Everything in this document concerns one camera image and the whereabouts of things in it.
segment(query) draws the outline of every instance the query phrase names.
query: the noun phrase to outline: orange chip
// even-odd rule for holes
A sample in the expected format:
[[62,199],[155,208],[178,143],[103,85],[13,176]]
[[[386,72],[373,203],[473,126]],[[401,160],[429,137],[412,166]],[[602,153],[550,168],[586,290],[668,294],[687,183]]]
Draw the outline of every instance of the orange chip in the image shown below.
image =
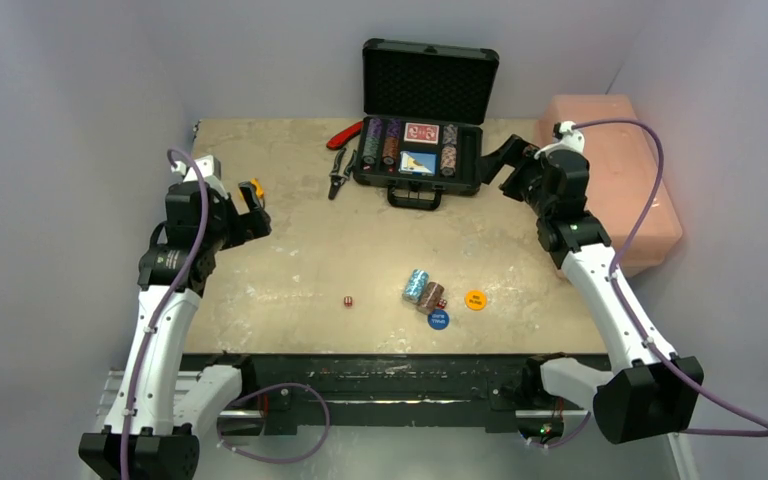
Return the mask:
[[464,302],[471,310],[482,310],[487,306],[487,295],[480,290],[472,290],[467,292]]

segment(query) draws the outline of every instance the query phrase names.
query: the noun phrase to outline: poker chip case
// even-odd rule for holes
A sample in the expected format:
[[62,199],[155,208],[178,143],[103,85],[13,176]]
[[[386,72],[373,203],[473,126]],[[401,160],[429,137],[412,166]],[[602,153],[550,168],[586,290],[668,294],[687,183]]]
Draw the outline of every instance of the poker chip case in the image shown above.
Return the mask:
[[[481,185],[478,125],[484,123],[498,67],[499,55],[489,49],[368,40],[363,46],[367,116],[355,181],[386,188],[390,205],[401,208],[435,210],[444,193],[475,195]],[[390,136],[396,132],[394,147]]]

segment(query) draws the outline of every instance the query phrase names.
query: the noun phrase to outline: white wall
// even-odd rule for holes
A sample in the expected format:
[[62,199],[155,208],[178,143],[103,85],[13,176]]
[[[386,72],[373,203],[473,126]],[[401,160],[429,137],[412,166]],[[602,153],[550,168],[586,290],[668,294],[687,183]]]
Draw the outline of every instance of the white wall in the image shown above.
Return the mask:
[[496,49],[489,115],[605,93],[654,0],[141,0],[191,120],[362,114],[371,37]]
[[[661,7],[612,92],[663,136],[685,239],[637,291],[706,386],[768,418],[768,1]],[[704,400],[692,424],[751,426]],[[768,478],[768,440],[693,445],[702,478]]]
[[75,478],[187,139],[119,0],[0,0],[0,478]]

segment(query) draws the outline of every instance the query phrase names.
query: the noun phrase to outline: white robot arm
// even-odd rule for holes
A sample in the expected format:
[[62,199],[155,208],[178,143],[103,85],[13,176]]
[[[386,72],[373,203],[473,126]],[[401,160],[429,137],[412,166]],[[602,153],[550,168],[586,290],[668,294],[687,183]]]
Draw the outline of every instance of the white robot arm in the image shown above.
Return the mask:
[[[185,269],[201,219],[196,174],[182,162],[173,166],[183,180],[166,194],[167,220],[152,234],[140,259],[136,332],[118,392],[101,432],[81,438],[79,456],[102,478],[119,478],[120,443],[128,436],[128,470],[136,478],[186,479],[198,465],[200,443],[215,444],[216,419],[222,409],[245,393],[242,365],[205,368],[194,388],[175,403],[175,382],[193,316],[219,250],[269,235],[269,215],[253,185],[239,185],[249,212],[239,215],[220,180],[221,164],[213,156],[195,160],[206,184],[209,206],[203,240],[184,281],[169,292]],[[165,231],[166,243],[158,243]],[[150,320],[160,308],[156,323]],[[127,392],[133,392],[128,402]]]
[[[514,172],[502,183],[505,196],[525,202],[538,216],[540,244],[583,297],[605,342],[611,371],[581,365],[563,354],[535,357],[527,367],[529,395],[569,399],[592,412],[602,434],[623,443],[687,428],[698,394],[680,381],[647,347],[658,349],[696,383],[703,372],[694,357],[679,357],[658,332],[626,282],[610,271],[615,256],[601,223],[585,210],[589,163],[582,156],[584,135],[573,122],[555,126],[556,143],[543,148],[511,136],[483,157],[482,182],[490,183],[503,165]],[[634,324],[612,280],[631,307]],[[646,332],[641,339],[640,328]]]

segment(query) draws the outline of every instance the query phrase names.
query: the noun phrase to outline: blue chip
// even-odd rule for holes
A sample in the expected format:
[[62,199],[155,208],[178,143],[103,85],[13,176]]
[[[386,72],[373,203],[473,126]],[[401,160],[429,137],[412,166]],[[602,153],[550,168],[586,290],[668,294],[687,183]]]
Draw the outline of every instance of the blue chip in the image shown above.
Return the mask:
[[449,326],[449,314],[445,310],[434,310],[428,315],[428,325],[434,330],[443,330]]

